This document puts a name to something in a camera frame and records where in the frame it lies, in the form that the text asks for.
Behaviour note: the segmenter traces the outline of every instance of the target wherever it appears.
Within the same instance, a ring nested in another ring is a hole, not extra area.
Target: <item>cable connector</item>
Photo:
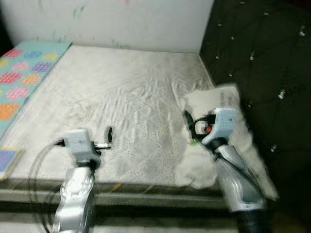
[[[63,139],[55,142],[54,144],[56,147],[65,147],[65,141]]]

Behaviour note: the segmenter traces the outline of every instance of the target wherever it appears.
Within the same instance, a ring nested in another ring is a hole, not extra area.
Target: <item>colorful mat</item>
[[[0,140],[70,44],[26,41],[0,58]]]

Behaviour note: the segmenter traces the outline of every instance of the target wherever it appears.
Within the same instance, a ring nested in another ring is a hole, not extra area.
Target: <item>white mattress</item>
[[[18,114],[2,145],[26,152],[9,179],[28,178],[39,151],[89,127],[97,142],[113,127],[96,182],[175,185],[184,124],[178,100],[211,81],[193,53],[71,46]],[[43,161],[39,180],[63,180],[75,163],[64,148]]]

